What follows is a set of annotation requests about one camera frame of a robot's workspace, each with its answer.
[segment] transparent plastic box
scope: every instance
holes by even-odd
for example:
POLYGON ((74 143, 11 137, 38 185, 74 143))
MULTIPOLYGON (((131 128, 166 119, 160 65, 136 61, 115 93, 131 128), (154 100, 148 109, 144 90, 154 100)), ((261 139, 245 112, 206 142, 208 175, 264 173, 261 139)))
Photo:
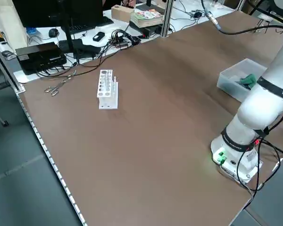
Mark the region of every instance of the transparent plastic box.
POLYGON ((246 78, 250 74, 254 74, 258 80, 266 69, 266 67, 250 59, 244 59, 220 73, 217 87, 242 102, 247 97, 250 90, 239 85, 237 81, 246 78))

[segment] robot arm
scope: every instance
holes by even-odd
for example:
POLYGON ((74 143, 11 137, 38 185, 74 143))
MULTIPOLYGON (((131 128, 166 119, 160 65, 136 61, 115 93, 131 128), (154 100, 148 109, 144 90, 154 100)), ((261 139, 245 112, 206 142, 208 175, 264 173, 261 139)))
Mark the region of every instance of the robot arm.
MULTIPOLYGON (((270 3, 272 9, 283 16, 283 0, 271 0, 270 3)), ((273 84, 282 92, 282 96, 257 83, 241 104, 233 120, 211 143, 213 160, 220 165, 221 158, 225 159, 222 163, 223 168, 235 178, 238 170, 241 180, 245 183, 248 183, 258 170, 258 153, 252 146, 260 137, 258 131, 263 131, 283 114, 283 47, 262 75, 262 80, 273 84)))

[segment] book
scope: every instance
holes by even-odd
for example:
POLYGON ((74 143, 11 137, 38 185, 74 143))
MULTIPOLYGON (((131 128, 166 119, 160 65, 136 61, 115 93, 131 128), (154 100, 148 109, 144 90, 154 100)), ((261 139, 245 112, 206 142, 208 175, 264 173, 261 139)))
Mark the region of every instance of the book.
POLYGON ((155 9, 137 11, 131 16, 131 21, 139 28, 162 24, 163 20, 164 15, 160 14, 155 9))

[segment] test tube rack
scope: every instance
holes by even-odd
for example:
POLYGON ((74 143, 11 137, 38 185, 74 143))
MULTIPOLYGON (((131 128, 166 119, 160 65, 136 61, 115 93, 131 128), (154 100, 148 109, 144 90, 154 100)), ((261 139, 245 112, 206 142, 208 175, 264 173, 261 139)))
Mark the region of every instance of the test tube rack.
POLYGON ((118 82, 113 70, 101 70, 98 84, 99 109, 117 109, 118 82))

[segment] brown table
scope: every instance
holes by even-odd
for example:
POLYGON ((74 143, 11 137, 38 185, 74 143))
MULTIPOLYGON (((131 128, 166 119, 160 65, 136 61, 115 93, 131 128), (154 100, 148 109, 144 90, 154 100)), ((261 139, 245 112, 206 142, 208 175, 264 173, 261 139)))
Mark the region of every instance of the brown table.
MULTIPOLYGON (((230 31, 257 23, 241 12, 219 21, 230 31)), ((119 80, 118 110, 98 109, 100 69, 56 97, 43 91, 57 81, 30 82, 20 98, 88 225, 225 226, 250 196, 211 160, 210 142, 240 104, 216 82, 245 58, 268 65, 282 44, 274 29, 226 36, 202 23, 105 61, 100 69, 119 80)), ((283 124, 269 140, 283 148, 283 124)), ((262 152, 264 179, 276 159, 262 152)))

